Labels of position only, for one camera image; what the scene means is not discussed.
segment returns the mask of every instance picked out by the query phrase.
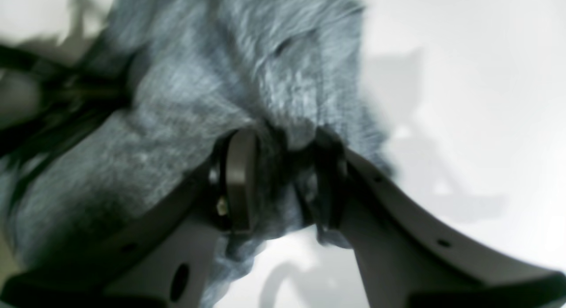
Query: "fuzzy fabric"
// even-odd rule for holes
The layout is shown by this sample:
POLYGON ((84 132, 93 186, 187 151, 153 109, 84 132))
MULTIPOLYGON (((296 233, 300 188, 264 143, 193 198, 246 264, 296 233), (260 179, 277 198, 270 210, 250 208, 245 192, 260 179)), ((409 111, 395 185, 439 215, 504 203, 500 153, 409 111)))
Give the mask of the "fuzzy fabric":
MULTIPOLYGON (((385 135, 358 92, 362 11, 358 0, 116 0, 81 67, 108 77, 128 71, 134 107, 116 111, 29 188, 8 228, 22 264, 116 232, 204 161, 220 135, 249 126, 260 135, 266 207, 252 236, 220 241, 202 299, 212 307, 249 273, 261 242, 305 225, 305 191, 285 176, 285 152, 328 125, 387 167, 385 135)), ((2 205, 16 173, 1 173, 2 205)))

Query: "white background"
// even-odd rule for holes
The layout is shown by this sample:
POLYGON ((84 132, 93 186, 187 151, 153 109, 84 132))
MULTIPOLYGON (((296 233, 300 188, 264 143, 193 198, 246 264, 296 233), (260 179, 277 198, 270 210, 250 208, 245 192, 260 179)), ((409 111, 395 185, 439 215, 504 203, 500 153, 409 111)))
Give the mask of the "white background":
MULTIPOLYGON (((399 185, 476 240, 566 271, 566 0, 365 1, 362 87, 399 185)), ((2 42, 64 36, 67 20, 65 0, 0 0, 2 42)), ((269 241, 217 307, 368 304, 353 253, 309 228, 269 241)))

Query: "gray cloth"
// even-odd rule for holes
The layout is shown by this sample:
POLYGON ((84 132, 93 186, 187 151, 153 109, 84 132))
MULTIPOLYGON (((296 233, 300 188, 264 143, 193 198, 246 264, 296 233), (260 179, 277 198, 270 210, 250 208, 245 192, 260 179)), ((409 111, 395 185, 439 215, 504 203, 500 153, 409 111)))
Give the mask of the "gray cloth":
MULTIPOLYGON (((266 207, 251 237, 221 240, 202 301, 212 307, 227 282, 251 270, 261 242, 305 224, 305 192, 281 165, 287 150, 329 125, 386 167, 384 133, 358 93, 362 10, 358 0, 117 0, 81 66, 109 77, 127 69, 134 107, 116 111, 29 188, 10 219, 18 258, 39 266, 107 237, 204 161, 217 137, 253 127, 266 207)), ((14 176, 2 171, 2 205, 14 176)))

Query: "hole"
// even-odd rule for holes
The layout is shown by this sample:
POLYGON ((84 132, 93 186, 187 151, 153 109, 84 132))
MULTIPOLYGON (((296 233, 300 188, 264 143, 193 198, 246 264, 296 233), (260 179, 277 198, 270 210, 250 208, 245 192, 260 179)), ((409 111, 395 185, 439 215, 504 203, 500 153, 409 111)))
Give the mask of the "hole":
POLYGON ((126 244, 124 246, 122 246, 122 248, 120 248, 121 252, 133 252, 134 250, 136 250, 136 248, 138 247, 137 243, 130 243, 130 244, 126 244))
POLYGON ((177 302, 184 292, 184 288, 188 283, 188 265, 182 264, 177 268, 173 281, 171 283, 171 294, 169 298, 172 302, 177 302))
POLYGON ((281 53, 283 53, 283 50, 285 50, 285 48, 287 48, 287 46, 289 46, 290 44, 291 44, 290 38, 281 42, 281 44, 279 44, 279 46, 277 46, 277 48, 275 49, 275 56, 276 57, 281 56, 281 53))
POLYGON ((452 246, 452 244, 450 244, 450 242, 445 241, 445 240, 438 240, 437 241, 438 245, 449 248, 452 246))

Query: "gray fleece fabric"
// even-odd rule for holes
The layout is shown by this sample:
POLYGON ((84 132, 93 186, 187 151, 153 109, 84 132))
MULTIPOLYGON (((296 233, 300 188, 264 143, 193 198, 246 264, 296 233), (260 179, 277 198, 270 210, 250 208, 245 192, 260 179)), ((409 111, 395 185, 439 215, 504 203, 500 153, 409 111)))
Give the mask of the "gray fleece fabric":
MULTIPOLYGON (((202 300, 212 307, 228 282, 249 273, 261 242, 305 225, 305 191, 285 176, 286 151, 327 125, 386 168, 384 132, 358 92, 362 11, 358 0, 116 0, 81 66, 108 77, 126 70, 134 106, 30 186, 8 226, 18 259, 39 266, 115 233, 204 161, 220 135, 252 127, 265 209, 252 236, 220 241, 202 300)), ((2 207, 16 176, 8 160, 2 207)))

